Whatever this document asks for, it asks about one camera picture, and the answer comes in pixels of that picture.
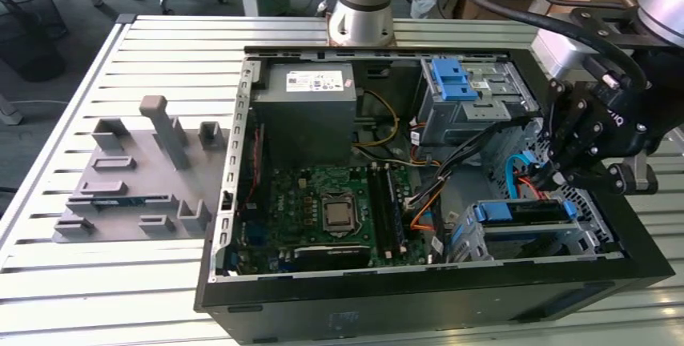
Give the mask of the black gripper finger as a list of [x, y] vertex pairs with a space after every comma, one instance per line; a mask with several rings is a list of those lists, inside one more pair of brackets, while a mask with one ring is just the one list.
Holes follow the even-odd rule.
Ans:
[[546, 161], [536, 171], [536, 188], [541, 191], [553, 191], [589, 173], [597, 163], [590, 150], [605, 130], [585, 86], [574, 87], [569, 82], [552, 80], [548, 91], [542, 124]]
[[610, 164], [602, 171], [570, 170], [562, 175], [565, 184], [586, 191], [612, 194], [656, 194], [658, 180], [646, 162], [646, 154], [638, 153]]

